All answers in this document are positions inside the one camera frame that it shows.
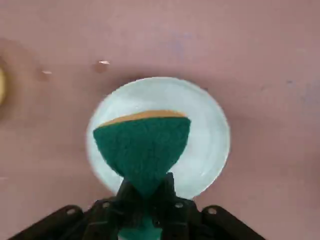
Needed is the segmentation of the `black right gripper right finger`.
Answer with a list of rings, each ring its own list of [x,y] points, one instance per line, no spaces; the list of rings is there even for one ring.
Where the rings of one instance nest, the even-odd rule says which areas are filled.
[[[167,173],[149,200],[152,223],[162,240],[264,240],[244,222],[218,205],[198,210],[193,200],[178,197],[174,176]]]

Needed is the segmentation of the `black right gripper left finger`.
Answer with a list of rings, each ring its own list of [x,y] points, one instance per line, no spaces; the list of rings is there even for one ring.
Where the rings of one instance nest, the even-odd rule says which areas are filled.
[[[86,211],[66,205],[11,237],[13,240],[117,240],[123,228],[136,228],[145,201],[124,180],[116,196],[96,200]]]

